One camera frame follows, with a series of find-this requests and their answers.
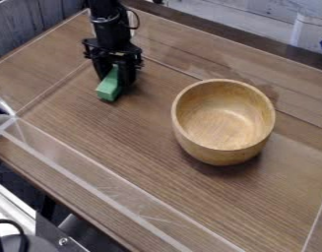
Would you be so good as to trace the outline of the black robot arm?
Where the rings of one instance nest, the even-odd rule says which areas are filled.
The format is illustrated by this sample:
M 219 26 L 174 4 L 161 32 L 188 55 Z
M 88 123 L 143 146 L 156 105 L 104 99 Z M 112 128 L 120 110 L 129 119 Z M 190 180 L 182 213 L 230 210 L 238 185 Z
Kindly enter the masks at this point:
M 131 43 L 132 27 L 129 9 L 120 0 L 87 0 L 89 22 L 95 36 L 84 38 L 84 57 L 92 61 L 96 74 L 104 79 L 113 66 L 119 67 L 119 86 L 127 89 L 136 79 L 136 70 L 143 66 L 141 49 Z

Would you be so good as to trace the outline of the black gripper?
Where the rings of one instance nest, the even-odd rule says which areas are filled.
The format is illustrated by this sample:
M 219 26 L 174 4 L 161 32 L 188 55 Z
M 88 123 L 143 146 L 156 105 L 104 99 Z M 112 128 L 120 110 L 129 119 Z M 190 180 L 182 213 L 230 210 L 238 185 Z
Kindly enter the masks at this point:
M 131 42 L 119 49 L 107 49 L 99 45 L 95 38 L 84 38 L 81 44 L 84 45 L 84 57 L 87 59 L 93 59 L 93 68 L 100 80 L 105 79 L 113 65 L 99 57 L 119 59 L 128 56 L 131 58 L 131 62 L 121 61 L 119 63 L 119 85 L 125 90 L 135 81 L 135 68 L 140 69 L 143 67 L 141 49 Z

